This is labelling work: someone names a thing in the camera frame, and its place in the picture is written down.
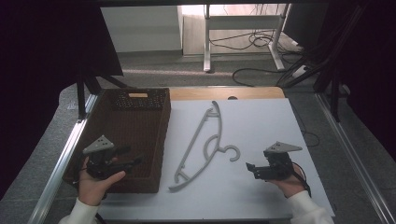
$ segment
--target black cable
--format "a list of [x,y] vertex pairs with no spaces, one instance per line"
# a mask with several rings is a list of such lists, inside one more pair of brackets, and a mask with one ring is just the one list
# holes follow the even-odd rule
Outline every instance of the black cable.
[[298,166],[298,168],[300,168],[301,173],[303,173],[303,178],[304,178],[304,180],[306,181],[306,174],[305,174],[305,171],[304,171],[303,167],[301,167],[301,166],[300,166],[299,164],[297,164],[296,162],[293,162],[293,164],[296,165],[296,166]]
[[311,135],[314,135],[314,136],[317,138],[317,140],[318,140],[315,144],[313,144],[313,145],[306,145],[306,146],[307,146],[307,147],[317,147],[318,145],[320,145],[320,138],[319,138],[319,136],[317,136],[316,134],[311,133],[311,132],[309,132],[309,131],[306,130],[306,127],[305,127],[305,124],[304,124],[303,119],[301,118],[301,116],[300,116],[300,114],[298,113],[296,107],[294,106],[294,104],[293,104],[291,101],[290,101],[290,105],[291,105],[291,108],[294,110],[294,114],[297,115],[297,118],[300,120],[300,123],[301,123],[301,125],[303,126],[303,129],[301,130],[301,133],[303,134],[303,137],[305,137],[306,134],[311,134]]
[[99,213],[96,213],[95,217],[98,219],[100,223],[106,224],[105,220],[99,215]]
[[309,187],[308,183],[299,174],[297,174],[294,171],[294,169],[291,170],[291,174],[294,175],[298,180],[300,180],[300,182],[303,184],[304,189],[306,189],[306,191],[308,191],[309,197],[312,198],[311,187]]
[[235,76],[236,76],[236,74],[237,74],[238,72],[240,72],[240,71],[259,71],[259,72],[267,72],[267,73],[284,73],[283,71],[282,71],[282,72],[279,72],[279,71],[270,71],[270,70],[265,70],[265,69],[260,69],[260,68],[240,68],[240,69],[234,71],[234,72],[233,72],[233,75],[232,75],[233,81],[236,82],[236,83],[238,83],[238,84],[240,84],[240,85],[247,86],[247,87],[255,87],[255,86],[254,86],[254,85],[247,84],[247,83],[243,83],[243,82],[240,82],[240,81],[237,81],[236,78],[235,78]]
[[311,195],[311,187],[309,187],[308,183],[306,182],[306,175],[305,175],[304,169],[303,169],[299,164],[297,164],[297,163],[295,163],[295,162],[292,163],[292,164],[296,164],[296,165],[300,168],[300,170],[302,171],[302,173],[303,173],[303,175],[304,175],[304,178],[302,178],[299,174],[297,174],[297,172],[294,171],[294,167],[291,167],[291,168],[290,168],[290,167],[288,167],[286,164],[284,164],[284,163],[282,163],[282,162],[280,162],[280,161],[277,161],[276,163],[277,163],[278,165],[282,166],[283,169],[289,171],[292,175],[294,175],[294,177],[296,177],[296,178],[301,182],[301,184],[303,185],[304,189],[305,189],[306,191],[308,191],[309,197],[312,198],[312,195]]

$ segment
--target wicker basket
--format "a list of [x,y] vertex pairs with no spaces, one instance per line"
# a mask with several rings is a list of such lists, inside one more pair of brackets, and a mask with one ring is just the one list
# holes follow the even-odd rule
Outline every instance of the wicker basket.
[[81,151],[104,135],[116,147],[131,146],[118,162],[144,154],[143,162],[107,192],[158,192],[170,113],[169,89],[103,90],[67,165],[64,181],[72,185]]

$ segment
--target sleeve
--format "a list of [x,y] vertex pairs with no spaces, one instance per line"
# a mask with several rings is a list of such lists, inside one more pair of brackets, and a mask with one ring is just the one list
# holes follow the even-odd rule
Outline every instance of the sleeve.
[[289,197],[288,203],[293,214],[291,224],[334,223],[326,209],[315,204],[306,190]]
[[72,213],[62,218],[59,224],[96,224],[94,218],[98,209],[99,206],[89,206],[77,198]]

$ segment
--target table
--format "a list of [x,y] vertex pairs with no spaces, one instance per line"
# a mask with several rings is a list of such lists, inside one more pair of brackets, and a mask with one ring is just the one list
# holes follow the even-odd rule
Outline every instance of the table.
[[[239,100],[226,100],[229,96],[235,96]],[[303,147],[303,151],[290,153],[290,156],[305,168],[308,184],[313,189],[314,201],[326,207],[333,215],[318,178],[318,173],[304,144],[297,121],[292,114],[289,101],[284,98],[281,89],[275,87],[181,88],[171,89],[171,99],[171,120],[165,140],[163,176],[159,193],[109,194],[99,211],[104,218],[124,221],[138,219],[139,221],[202,219],[220,221],[289,218],[291,212],[285,204],[285,198],[281,192],[271,184],[254,179],[253,174],[247,171],[245,165],[246,161],[260,166],[265,165],[266,161],[262,151],[275,141]],[[94,96],[91,96],[88,100],[88,110],[92,109],[94,100]],[[232,144],[240,147],[241,158],[233,164],[228,161],[231,153],[220,153],[222,155],[216,155],[216,158],[212,161],[214,163],[208,165],[207,170],[203,171],[190,186],[178,193],[169,193],[166,189],[171,184],[175,166],[177,166],[180,156],[185,151],[184,147],[175,148],[173,146],[179,145],[181,142],[185,145],[191,140],[189,133],[196,129],[196,122],[194,121],[200,120],[203,112],[210,107],[211,100],[216,100],[219,103],[223,117],[222,141],[224,143],[221,141],[220,146],[225,147],[225,145]],[[235,113],[237,110],[242,110],[242,116],[240,113]],[[257,125],[257,120],[254,118],[260,118],[262,124]],[[40,223],[45,219],[57,191],[56,186],[59,186],[62,181],[62,173],[69,159],[68,156],[74,149],[84,123],[85,120],[76,124],[75,130],[71,133],[64,148],[64,153],[61,155],[29,223]],[[207,125],[207,127],[210,130],[213,123]],[[195,151],[191,155],[198,155],[196,153],[202,154],[201,151]],[[207,184],[215,183],[216,180],[222,181],[211,186]],[[191,198],[194,195],[205,194],[207,197],[199,197],[198,202],[196,197]],[[213,209],[213,207],[208,209],[210,206],[205,205],[208,204],[208,200],[213,202],[214,197],[219,197],[217,200],[219,204],[212,203],[217,209]],[[246,209],[240,209],[241,202]]]

